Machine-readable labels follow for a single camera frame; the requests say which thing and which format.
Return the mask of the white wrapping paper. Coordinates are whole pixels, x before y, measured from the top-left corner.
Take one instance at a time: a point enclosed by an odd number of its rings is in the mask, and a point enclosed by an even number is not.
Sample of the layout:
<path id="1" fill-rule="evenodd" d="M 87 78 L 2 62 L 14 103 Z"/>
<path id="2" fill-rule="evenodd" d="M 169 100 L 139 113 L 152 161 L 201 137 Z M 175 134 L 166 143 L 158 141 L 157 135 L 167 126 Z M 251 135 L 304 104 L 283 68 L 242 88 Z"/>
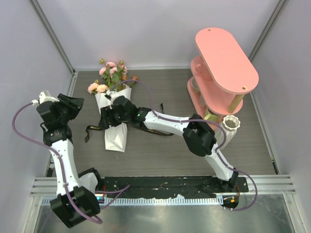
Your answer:
<path id="1" fill-rule="evenodd" d="M 120 115 L 112 108 L 112 101 L 117 97 L 131 98 L 132 89 L 124 85 L 124 89 L 101 92 L 95 94 L 98 110 L 101 115 L 99 127 L 104 129 L 104 143 L 106 150 L 125 152 L 127 142 L 127 126 L 118 118 Z"/>

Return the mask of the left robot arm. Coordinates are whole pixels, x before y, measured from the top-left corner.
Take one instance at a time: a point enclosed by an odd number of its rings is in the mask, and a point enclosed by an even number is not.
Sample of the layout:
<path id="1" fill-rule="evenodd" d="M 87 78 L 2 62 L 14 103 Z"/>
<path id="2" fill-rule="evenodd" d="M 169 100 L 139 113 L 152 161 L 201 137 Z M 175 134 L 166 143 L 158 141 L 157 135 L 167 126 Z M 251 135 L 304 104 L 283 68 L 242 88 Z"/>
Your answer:
<path id="1" fill-rule="evenodd" d="M 37 112 L 43 119 L 43 143 L 51 152 L 57 179 L 56 198 L 50 206 L 58 218 L 72 228 L 85 220 L 102 224 L 98 217 L 100 207 L 95 194 L 103 189 L 103 181 L 90 170 L 78 176 L 74 162 L 72 132 L 68 122 L 75 119 L 83 107 L 83 98 L 72 98 L 59 94 L 52 97 L 41 91 Z"/>

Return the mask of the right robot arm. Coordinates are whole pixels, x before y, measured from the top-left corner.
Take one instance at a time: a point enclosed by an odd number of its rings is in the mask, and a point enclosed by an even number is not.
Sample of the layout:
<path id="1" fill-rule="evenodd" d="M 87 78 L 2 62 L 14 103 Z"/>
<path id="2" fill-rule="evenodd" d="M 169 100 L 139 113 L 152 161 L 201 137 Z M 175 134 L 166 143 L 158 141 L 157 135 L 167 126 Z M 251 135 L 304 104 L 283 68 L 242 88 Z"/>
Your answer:
<path id="1" fill-rule="evenodd" d="M 144 132 L 160 132 L 182 137 L 191 153 L 204 158 L 215 171 L 220 188 L 226 192 L 237 186 L 238 171 L 219 150 L 214 130 L 199 115 L 176 117 L 150 108 L 136 107 L 125 96 L 106 94 L 109 105 L 101 108 L 99 126 L 107 130 L 123 123 Z"/>

